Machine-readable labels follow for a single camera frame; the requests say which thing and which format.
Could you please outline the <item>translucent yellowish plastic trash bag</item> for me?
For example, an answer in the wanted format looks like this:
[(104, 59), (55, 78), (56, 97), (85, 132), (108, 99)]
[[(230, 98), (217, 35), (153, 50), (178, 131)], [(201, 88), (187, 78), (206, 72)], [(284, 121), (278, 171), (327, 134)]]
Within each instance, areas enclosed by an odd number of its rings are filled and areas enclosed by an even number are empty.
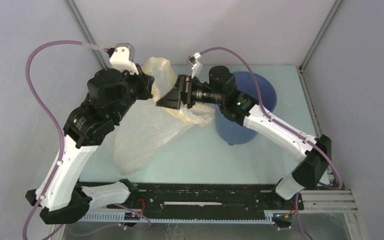
[(193, 126), (204, 127), (215, 119), (215, 109), (196, 104), (179, 110), (157, 107), (156, 102), (175, 84), (170, 61), (150, 57), (142, 67), (155, 81), (148, 100), (137, 100), (113, 132), (113, 162), (121, 175), (144, 168), (158, 151)]

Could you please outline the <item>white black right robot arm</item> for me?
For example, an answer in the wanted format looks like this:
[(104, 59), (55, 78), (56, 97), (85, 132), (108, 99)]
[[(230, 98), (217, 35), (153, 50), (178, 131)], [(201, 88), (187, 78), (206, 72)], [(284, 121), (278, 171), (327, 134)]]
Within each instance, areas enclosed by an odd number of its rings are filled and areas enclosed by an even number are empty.
[(315, 188), (331, 163), (330, 138), (302, 133), (268, 112), (256, 98), (237, 89), (235, 76), (227, 67), (212, 67), (208, 76), (208, 82), (200, 82), (195, 76), (180, 74), (156, 106), (179, 110), (190, 109), (196, 103), (215, 104), (229, 121), (265, 136), (289, 152), (299, 164), (276, 184), (270, 196), (275, 208), (284, 209), (298, 192)]

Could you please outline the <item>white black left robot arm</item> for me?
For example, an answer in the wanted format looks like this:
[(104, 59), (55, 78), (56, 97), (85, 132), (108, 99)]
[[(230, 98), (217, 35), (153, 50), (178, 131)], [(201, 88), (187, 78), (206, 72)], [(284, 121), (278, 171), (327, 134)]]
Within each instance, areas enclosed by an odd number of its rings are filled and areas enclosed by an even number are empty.
[(41, 207), (40, 218), (47, 225), (68, 225), (90, 210), (122, 204), (133, 208), (138, 202), (137, 187), (121, 179), (111, 184), (84, 186), (80, 174), (108, 134), (120, 125), (138, 100), (152, 98), (155, 79), (143, 71), (105, 68), (87, 82), (85, 100), (68, 116), (62, 129), (64, 150), (55, 158), (41, 187), (27, 191), (31, 205)]

